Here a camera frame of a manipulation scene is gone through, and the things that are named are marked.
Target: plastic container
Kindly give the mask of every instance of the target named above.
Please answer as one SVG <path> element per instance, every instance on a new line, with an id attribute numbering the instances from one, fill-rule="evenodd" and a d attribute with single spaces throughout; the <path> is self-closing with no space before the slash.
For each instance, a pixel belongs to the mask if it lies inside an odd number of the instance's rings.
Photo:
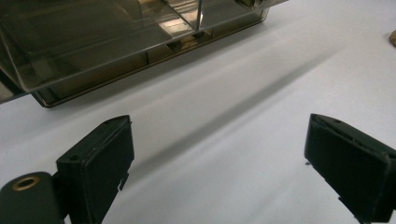
<path id="1" fill-rule="evenodd" d="M 265 19 L 281 1 L 0 3 L 0 102 L 52 107 Z"/>

